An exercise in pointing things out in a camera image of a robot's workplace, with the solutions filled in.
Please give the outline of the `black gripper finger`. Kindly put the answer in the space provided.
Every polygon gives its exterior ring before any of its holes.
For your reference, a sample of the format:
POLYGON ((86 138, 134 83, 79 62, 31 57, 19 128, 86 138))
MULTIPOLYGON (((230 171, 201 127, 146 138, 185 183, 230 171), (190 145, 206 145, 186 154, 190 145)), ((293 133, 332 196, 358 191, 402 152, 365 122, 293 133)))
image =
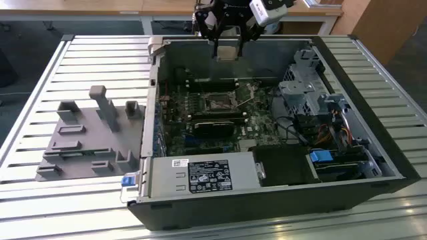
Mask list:
POLYGON ((254 41, 258 39, 262 33, 262 27, 257 24, 256 18, 252 16, 246 20, 244 20, 238 25, 240 36, 238 36, 238 49, 237 56, 242 56, 242 48, 244 44, 249 41, 254 41))
POLYGON ((195 10, 194 11, 194 22, 202 39, 209 40, 213 43, 212 47, 212 58, 217 57, 218 49, 218 38, 222 32, 222 17, 214 10, 195 10), (208 28, 205 20, 209 15, 213 16, 212 29, 208 28))

